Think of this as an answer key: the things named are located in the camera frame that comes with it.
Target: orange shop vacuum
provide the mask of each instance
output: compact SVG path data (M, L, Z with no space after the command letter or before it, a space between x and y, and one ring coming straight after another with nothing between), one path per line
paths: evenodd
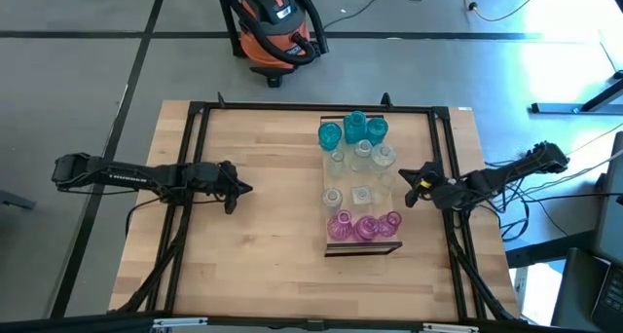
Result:
M320 15L312 0L219 0L234 56L248 57L271 88L284 75L329 52ZM232 10L238 15L240 36ZM307 15L315 33L311 39Z

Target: concrete floor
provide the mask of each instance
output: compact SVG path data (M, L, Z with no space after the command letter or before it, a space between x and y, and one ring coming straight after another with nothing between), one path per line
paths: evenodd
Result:
M140 31L154 0L0 0L0 30ZM368 0L313 0L325 22ZM477 0L497 16L523 0ZM620 18L611 0L533 0L514 18L489 23L466 15L461 0L378 2L332 31L538 33L537 40L331 39L331 53L267 89L230 56L227 40L154 40L137 84L116 159L144 164L165 99L377 103L472 107L485 157L517 157L541 140L568 152L622 122L620 117L533 116L535 101L589 98L623 65L606 47L604 19ZM578 6L592 6L581 9ZM223 31L217 0L165 0L157 31ZM0 207L0 321L47 315L63 259L83 207L50 181L54 159L72 152L101 154L128 81L138 40L0 39L0 189L38 202L33 211ZM605 159L613 136L572 156L572 171ZM537 176L535 186L558 176ZM597 177L543 195L577 193ZM104 313L124 244L124 220L134 196L107 197L97 213L69 315ZM547 204L572 234L595 222L593 201ZM562 234L542 210L509 248ZM523 217L520 204L505 220ZM218 329L214 331L231 331Z

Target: vacuum wheel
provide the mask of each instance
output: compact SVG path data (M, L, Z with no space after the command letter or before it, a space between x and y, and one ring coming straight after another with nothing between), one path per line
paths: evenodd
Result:
M266 78L266 83L268 84L268 86L271 89L280 88L281 84L283 83L283 76L278 76L278 77L275 77L275 78L267 77Z

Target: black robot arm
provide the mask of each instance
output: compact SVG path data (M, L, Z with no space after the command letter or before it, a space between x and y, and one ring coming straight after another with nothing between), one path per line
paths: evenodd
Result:
M472 171L458 181L446 178L440 163L426 163L419 170L400 169L398 172L411 186L405 196L408 207L424 199L432 200L442 210L468 210L502 193L509 183L533 173L560 173L567 165L567 156L556 144L542 142L516 162Z
M225 212L231 214L238 197L253 190L238 180L236 167L228 161L149 167L76 153L60 157L55 164L52 181L60 192L103 184L152 191L161 201L176 205L183 204L189 193L205 193L224 198Z

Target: vacuum hose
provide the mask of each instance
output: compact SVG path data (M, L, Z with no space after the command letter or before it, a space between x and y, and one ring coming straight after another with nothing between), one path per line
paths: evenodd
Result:
M310 14L311 24L313 25L313 30L315 31L316 40L318 42L318 47L320 48L320 53L325 54L328 52L327 41L324 36L324 32L322 30L322 22L320 21L320 15L316 10L315 6L312 3L312 0L297 0ZM255 19L250 13L248 13L240 4L239 0L230 0L230 5L238 17L246 26L249 31L253 34L258 44L271 56L274 58L286 62L292 65L307 65L311 63L315 58L315 48L312 43L309 42L301 42L301 40L294 41L297 45L301 46L301 48L305 51L304 55L290 55L279 47L275 46L271 40L266 36L262 28L260 27L259 22Z

